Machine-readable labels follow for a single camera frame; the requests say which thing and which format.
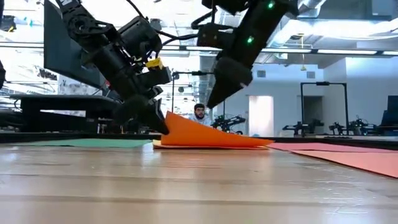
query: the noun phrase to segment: man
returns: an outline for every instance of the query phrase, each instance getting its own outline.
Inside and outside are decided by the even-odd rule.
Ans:
[[[197,103],[194,107],[194,112],[191,117],[189,117],[190,120],[195,121],[197,123],[206,125],[206,126],[211,126],[211,119],[205,115],[205,105],[202,103]]]

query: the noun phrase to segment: ceiling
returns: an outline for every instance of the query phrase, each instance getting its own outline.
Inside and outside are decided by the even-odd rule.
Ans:
[[[0,31],[0,42],[43,42],[44,13],[41,4],[43,1],[5,0],[4,14],[16,16],[17,30],[15,32]],[[395,18],[397,10],[392,6],[388,6],[391,9],[389,19],[386,19],[387,17],[372,16],[372,13],[368,15],[365,9],[367,2],[371,1],[373,0],[327,0],[322,5],[317,19],[301,17],[299,26],[295,23],[296,20],[285,17],[270,38],[268,47],[395,50],[398,44],[398,39],[395,38],[397,35],[395,31],[371,33],[370,30],[382,30],[380,26],[375,26],[375,24],[380,25],[382,21],[389,21]],[[386,5],[386,1],[392,2],[393,0],[378,0],[384,5]],[[82,0],[82,2],[96,19],[113,23],[116,27],[123,26],[137,15],[125,0]],[[200,0],[133,0],[133,2],[137,4],[145,16],[152,19],[160,19],[162,30],[173,35],[195,33],[194,30],[191,30],[190,23],[209,11],[201,5]],[[220,10],[216,14],[216,22],[237,26],[243,15],[244,13],[233,17]],[[349,19],[360,19],[360,21],[348,25]],[[395,23],[390,22],[384,25],[387,28],[393,26],[398,27],[398,24],[395,25]],[[163,41],[168,39],[163,36],[161,38]],[[189,40],[174,42],[173,44],[195,45],[195,42],[196,40]],[[37,76],[38,69],[43,64],[42,50],[6,50],[3,48],[1,51],[2,53],[6,51],[7,55],[12,55],[1,59],[7,71],[9,71],[7,79],[29,82],[48,81]],[[214,56],[215,54],[211,52],[168,51],[164,53],[163,59],[164,64],[175,71],[209,70],[214,60],[209,55]],[[317,64],[320,68],[324,68],[341,57],[344,56],[305,55],[303,59],[301,54],[262,53],[256,63],[278,63],[285,66],[305,63]],[[200,78],[190,75],[181,76],[181,79],[176,81],[176,88],[174,89],[178,95],[176,100],[179,101],[179,103],[174,105],[178,107],[176,109],[190,111],[196,101],[205,101],[209,87],[214,81],[211,78],[212,76]],[[28,88],[36,93],[42,93],[43,91],[26,86],[25,84],[13,85],[13,88],[21,90]],[[178,92],[178,87],[183,87],[184,92]],[[171,95],[172,88],[170,85],[165,85],[163,88],[164,106],[170,110],[172,105],[168,96]]]

